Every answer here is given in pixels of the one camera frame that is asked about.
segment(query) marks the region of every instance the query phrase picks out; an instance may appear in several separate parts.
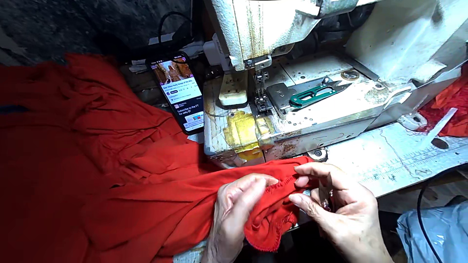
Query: plastic bag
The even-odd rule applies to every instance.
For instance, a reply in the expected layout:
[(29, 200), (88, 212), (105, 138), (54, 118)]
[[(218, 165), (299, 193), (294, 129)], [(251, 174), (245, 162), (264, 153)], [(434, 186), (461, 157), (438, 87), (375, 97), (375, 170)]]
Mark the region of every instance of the plastic bag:
[[(421, 210), (427, 236), (444, 263), (465, 263), (468, 259), (468, 201), (448, 207)], [(400, 216), (396, 229), (408, 257), (408, 263), (437, 263), (425, 239), (416, 210)]]

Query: white sewing machine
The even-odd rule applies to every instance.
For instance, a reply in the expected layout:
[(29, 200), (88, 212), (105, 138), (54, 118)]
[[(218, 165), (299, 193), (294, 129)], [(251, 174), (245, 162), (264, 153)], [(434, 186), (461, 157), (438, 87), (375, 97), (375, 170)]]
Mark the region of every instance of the white sewing machine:
[[(291, 59), (295, 43), (315, 49), (306, 42), (317, 38), (314, 28), (339, 28), (339, 14), (353, 27), (349, 12), (374, 2), (350, 36), (327, 35), (345, 47)], [(398, 119), (418, 127), (417, 110), (460, 76), (466, 59), (466, 0), (205, 3), (236, 76), (204, 87), (205, 153), (224, 167), (292, 157)], [(246, 94), (248, 106), (221, 105), (221, 85), (235, 86), (236, 101)]]

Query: rust stain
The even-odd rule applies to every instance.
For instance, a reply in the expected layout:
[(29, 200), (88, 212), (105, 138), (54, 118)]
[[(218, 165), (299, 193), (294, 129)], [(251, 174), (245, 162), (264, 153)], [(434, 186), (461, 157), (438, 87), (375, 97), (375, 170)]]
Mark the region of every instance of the rust stain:
[(380, 104), (384, 103), (384, 101), (388, 98), (389, 93), (390, 91), (388, 88), (383, 90), (372, 89), (366, 93), (364, 99), (372, 104)]
[(294, 137), (294, 136), (300, 135), (301, 132), (302, 132), (302, 130), (290, 131), (290, 132), (287, 132), (287, 133), (283, 134), (283, 138)]
[(291, 143), (291, 144), (285, 144), (285, 145), (283, 146), (283, 155), (284, 155), (285, 153), (288, 153), (288, 152), (294, 150), (295, 148), (296, 148), (296, 145), (294, 145), (294, 144), (292, 144), (292, 143)]

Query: red garment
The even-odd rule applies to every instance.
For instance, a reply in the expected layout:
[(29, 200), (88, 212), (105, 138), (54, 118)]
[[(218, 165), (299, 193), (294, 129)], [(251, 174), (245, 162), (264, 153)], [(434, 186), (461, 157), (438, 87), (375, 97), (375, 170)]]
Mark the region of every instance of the red garment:
[(468, 136), (468, 64), (463, 66), (459, 79), (419, 110), (427, 119), (424, 131), (432, 130), (450, 108), (458, 110), (440, 131), (439, 136)]
[[(176, 161), (180, 153), (166, 157)], [(86, 233), (99, 250), (123, 243), (125, 249), (118, 255), (123, 262), (149, 262), (156, 254), (172, 256), (208, 236), (221, 185), (250, 173), (264, 173), (281, 182), (270, 186), (255, 206), (245, 235), (255, 248), (276, 251), (280, 236), (297, 222), (299, 209), (287, 198), (299, 192), (294, 186), (294, 166), (309, 161), (300, 157), (198, 176), (187, 170), (175, 181), (115, 188), (103, 201), (86, 207)]]
[(255, 247), (277, 248), (298, 211), (287, 200), (293, 166), (310, 159), (214, 172), (172, 115), (141, 102), (110, 63), (66, 58), (68, 67), (0, 66), (0, 105), (29, 109), (0, 115), (7, 262), (171, 259), (206, 238), (218, 187), (251, 172), (287, 181), (268, 189), (245, 231)]

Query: phone screen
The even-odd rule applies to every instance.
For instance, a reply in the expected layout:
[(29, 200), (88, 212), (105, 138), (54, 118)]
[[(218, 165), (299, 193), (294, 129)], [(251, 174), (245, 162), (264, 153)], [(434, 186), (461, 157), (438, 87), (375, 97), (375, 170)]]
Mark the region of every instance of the phone screen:
[[(185, 62), (181, 55), (174, 61)], [(151, 63), (164, 95), (173, 105), (177, 121), (190, 132), (203, 127), (203, 97), (188, 64), (171, 60), (158, 60)]]

